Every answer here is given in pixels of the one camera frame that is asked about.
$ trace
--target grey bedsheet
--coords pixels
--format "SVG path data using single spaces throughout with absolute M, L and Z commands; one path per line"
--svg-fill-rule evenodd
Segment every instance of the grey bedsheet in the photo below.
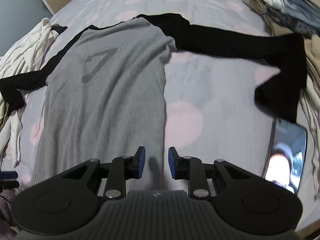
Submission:
M 264 21 L 242 0 L 73 0 L 51 20 L 68 26 L 46 54 L 43 64 L 90 24 L 105 27 L 138 14 L 180 13 L 191 23 L 214 26 L 253 35 L 269 35 Z M 226 159 L 257 175 L 262 174 L 272 119 L 256 108 L 254 88 L 278 70 L 263 62 L 223 59 L 190 52 L 172 53 L 165 66 L 166 100 L 165 156 L 175 146 L 180 155 L 212 163 Z M 43 128 L 46 88 L 31 93 L 22 116 L 21 163 L 16 168 L 22 188 L 28 187 L 36 149 Z M 301 108 L 298 122 L 308 127 Z M 305 171 L 299 197 L 304 213 L 297 229 L 320 218 L 312 177 L 313 139 L 308 140 Z M 10 149 L 3 167 L 11 170 Z M 164 167 L 163 188 L 187 189 L 170 177 Z

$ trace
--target grey ribbed sweater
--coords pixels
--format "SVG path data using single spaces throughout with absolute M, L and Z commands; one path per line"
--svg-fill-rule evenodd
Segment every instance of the grey ribbed sweater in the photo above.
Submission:
M 144 18 L 86 30 L 47 78 L 44 129 L 33 182 L 90 158 L 101 163 L 146 148 L 142 179 L 127 190 L 162 182 L 164 64 L 172 37 Z

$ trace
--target smartphone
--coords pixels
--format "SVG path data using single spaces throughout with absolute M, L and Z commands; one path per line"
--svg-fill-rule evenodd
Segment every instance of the smartphone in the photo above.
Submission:
M 306 160 L 307 136 L 306 128 L 276 118 L 263 178 L 297 194 Z

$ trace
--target blue gripper pad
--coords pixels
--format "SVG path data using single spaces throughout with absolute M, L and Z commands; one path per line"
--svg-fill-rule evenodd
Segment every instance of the blue gripper pad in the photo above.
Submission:
M 170 148 L 168 151 L 168 162 L 169 162 L 169 167 L 171 171 L 171 176 L 173 179 L 176 179 L 176 162 Z
M 139 158 L 139 165 L 138 165 L 138 173 L 139 173 L 139 178 L 142 177 L 142 173 L 143 173 L 143 167 L 144 167 L 144 163 L 146 162 L 146 148 L 144 147 L 142 149 L 140 158 Z

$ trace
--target black sleeve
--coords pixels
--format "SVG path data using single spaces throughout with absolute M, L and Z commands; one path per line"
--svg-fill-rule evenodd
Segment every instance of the black sleeve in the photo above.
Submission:
M 218 57 L 264 59 L 281 72 L 255 90 L 255 101 L 276 117 L 296 122 L 300 89 L 306 87 L 307 62 L 300 34 L 260 37 L 200 25 L 179 14 L 139 15 L 175 39 L 177 49 Z
M 63 33 L 67 28 L 67 26 L 60 26 L 59 24 L 51 25 L 51 30 L 56 31 L 59 35 Z
M 62 50 L 49 59 L 47 64 L 41 70 L 0 79 L 0 93 L 4 100 L 9 104 L 7 112 L 8 116 L 13 110 L 17 110 L 25 105 L 24 98 L 18 89 L 35 90 L 44 87 L 46 85 L 47 77 L 52 73 L 71 46 L 88 28 L 85 28 L 83 31 L 78 33 Z

